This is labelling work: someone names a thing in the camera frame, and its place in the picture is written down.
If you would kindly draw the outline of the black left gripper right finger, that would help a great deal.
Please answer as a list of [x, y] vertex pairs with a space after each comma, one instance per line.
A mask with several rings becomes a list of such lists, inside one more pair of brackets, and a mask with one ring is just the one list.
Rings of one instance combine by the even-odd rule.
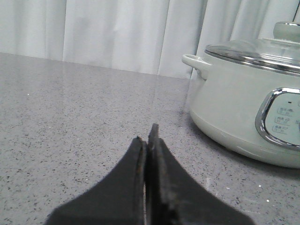
[[253, 220], [217, 199], [198, 184], [158, 136], [149, 134], [146, 209], [151, 225], [252, 225]]

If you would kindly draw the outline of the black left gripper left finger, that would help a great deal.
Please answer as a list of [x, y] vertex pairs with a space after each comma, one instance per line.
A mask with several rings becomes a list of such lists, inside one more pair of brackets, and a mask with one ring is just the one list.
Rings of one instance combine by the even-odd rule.
[[50, 225], [142, 225], [147, 144], [132, 140], [126, 154], [103, 180], [57, 207]]

